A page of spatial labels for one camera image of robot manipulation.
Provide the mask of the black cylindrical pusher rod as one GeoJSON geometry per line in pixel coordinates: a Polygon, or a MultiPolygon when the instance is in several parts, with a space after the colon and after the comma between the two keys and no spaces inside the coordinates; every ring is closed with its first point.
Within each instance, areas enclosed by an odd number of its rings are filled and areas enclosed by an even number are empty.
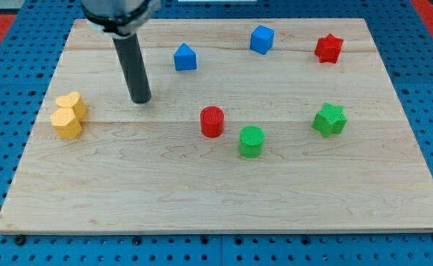
{"type": "Polygon", "coordinates": [[[151,90],[137,35],[113,42],[132,102],[149,102],[151,90]]]}

